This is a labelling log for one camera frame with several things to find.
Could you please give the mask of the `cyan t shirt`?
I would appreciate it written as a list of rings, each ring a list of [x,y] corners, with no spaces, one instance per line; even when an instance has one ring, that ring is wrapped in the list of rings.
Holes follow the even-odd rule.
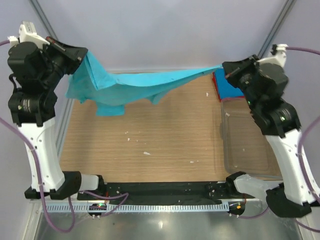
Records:
[[[222,65],[153,73],[109,73],[98,59],[88,52],[79,68],[68,79],[65,96],[68,99],[94,101],[96,115],[122,116],[125,106],[141,99],[153,105],[171,90],[199,77],[210,75]]]

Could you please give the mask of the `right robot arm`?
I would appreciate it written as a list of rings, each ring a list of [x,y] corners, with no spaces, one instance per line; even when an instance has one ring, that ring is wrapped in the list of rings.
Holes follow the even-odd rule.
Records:
[[[225,79],[243,93],[254,122],[271,146],[283,180],[270,184],[239,171],[227,177],[225,192],[231,198],[247,194],[265,201],[278,217],[302,218],[320,205],[320,188],[304,156],[297,111],[282,98],[289,82],[285,61],[252,55],[222,63]]]

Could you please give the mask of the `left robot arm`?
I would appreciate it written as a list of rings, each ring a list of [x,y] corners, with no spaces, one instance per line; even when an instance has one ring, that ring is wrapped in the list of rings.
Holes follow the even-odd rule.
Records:
[[[8,101],[15,130],[23,138],[32,182],[25,191],[27,199],[46,196],[64,200],[88,191],[95,200],[106,194],[101,175],[63,171],[55,140],[55,88],[65,75],[73,74],[88,50],[46,38],[46,43],[18,42],[8,51],[7,63],[12,74],[12,95]]]

